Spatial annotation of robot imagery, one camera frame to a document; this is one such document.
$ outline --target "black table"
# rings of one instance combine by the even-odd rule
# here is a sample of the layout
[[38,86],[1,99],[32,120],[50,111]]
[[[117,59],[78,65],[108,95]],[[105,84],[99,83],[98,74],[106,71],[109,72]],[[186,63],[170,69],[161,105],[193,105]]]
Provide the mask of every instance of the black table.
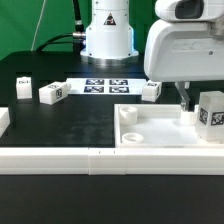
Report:
[[[32,100],[16,99],[16,78],[31,76]],[[0,147],[114,147],[114,104],[145,103],[140,96],[73,95],[39,103],[38,89],[66,78],[146,78],[139,63],[101,68],[69,52],[16,52],[0,62],[0,106],[11,124]],[[223,91],[223,82],[195,82],[188,91]],[[157,103],[179,103],[164,83]],[[223,224],[222,176],[0,176],[0,223]]]

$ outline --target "white plastic container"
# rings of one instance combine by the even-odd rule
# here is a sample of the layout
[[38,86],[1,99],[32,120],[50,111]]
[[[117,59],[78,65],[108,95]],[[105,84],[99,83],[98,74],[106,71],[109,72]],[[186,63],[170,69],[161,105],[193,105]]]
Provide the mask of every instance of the white plastic container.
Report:
[[[120,108],[136,107],[138,120],[134,125],[120,122]],[[182,114],[180,105],[115,105],[115,144],[116,148],[224,148],[221,141],[208,142],[195,131],[192,112]],[[127,133],[141,135],[144,141],[123,142]]]

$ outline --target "small white box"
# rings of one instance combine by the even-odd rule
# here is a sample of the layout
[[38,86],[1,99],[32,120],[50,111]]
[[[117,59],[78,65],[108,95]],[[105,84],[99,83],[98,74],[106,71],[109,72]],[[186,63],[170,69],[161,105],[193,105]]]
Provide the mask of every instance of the small white box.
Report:
[[10,124],[9,110],[6,107],[0,108],[0,137]]
[[195,131],[206,141],[224,140],[224,93],[213,91],[200,94]]
[[68,96],[71,85],[66,82],[53,82],[39,89],[40,103],[54,104]]
[[32,85],[30,77],[17,78],[16,82],[17,99],[32,98]]
[[155,102],[162,91],[161,82],[152,82],[149,80],[142,88],[142,100]]

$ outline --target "green screen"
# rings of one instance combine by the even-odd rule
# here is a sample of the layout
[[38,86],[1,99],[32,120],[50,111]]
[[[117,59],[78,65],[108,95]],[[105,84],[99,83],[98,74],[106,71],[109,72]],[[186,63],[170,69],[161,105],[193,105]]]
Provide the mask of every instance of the green screen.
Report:
[[[149,28],[157,20],[155,1],[130,0],[130,25],[135,30],[135,48],[139,52],[144,52]],[[79,0],[85,28],[91,22],[91,2]],[[0,59],[12,52],[31,50],[43,3],[44,0],[0,0]],[[72,0],[45,0],[34,49],[52,37],[74,31]],[[60,45],[46,49],[71,51],[72,47]]]

